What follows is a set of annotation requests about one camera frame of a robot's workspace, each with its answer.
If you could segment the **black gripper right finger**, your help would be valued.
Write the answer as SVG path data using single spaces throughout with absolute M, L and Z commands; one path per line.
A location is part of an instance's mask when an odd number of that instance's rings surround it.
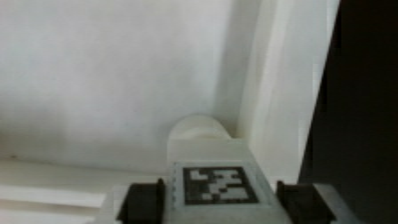
M 337 215 L 312 184 L 280 181 L 276 195 L 294 224 L 331 224 Z

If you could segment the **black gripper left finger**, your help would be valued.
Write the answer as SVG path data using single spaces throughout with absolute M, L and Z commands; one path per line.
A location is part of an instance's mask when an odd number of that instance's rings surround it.
M 122 224 L 163 224 L 166 209 L 166 182 L 134 183 L 116 220 Z

